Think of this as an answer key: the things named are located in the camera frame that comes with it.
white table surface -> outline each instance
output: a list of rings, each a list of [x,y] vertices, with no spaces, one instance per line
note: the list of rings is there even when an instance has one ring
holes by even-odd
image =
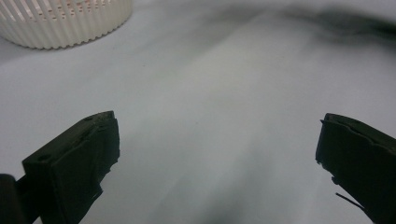
[[[291,3],[135,0],[89,44],[0,39],[0,172],[22,177],[24,158],[114,110],[121,156],[81,223],[371,223],[317,165],[319,120],[396,136],[396,48],[289,17]],[[348,6],[391,18],[396,2]]]

white basket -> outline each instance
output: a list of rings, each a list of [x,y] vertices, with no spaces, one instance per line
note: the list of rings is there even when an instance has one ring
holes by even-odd
[[[107,34],[131,13],[132,0],[0,0],[0,35],[29,48],[65,48]]]

gray surface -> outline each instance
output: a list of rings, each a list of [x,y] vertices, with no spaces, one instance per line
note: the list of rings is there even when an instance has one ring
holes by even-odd
[[[120,161],[82,223],[371,223],[316,164],[319,120],[396,136],[396,48],[313,22],[326,1],[289,3],[136,0],[90,44],[0,39],[0,171],[21,177],[21,160],[111,109]],[[391,18],[396,3],[348,5]]]

white plastic basket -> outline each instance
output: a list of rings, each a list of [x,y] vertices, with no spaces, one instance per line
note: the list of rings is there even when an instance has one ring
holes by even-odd
[[[0,0],[0,35],[29,48],[65,48],[111,32],[131,13],[132,0]]]

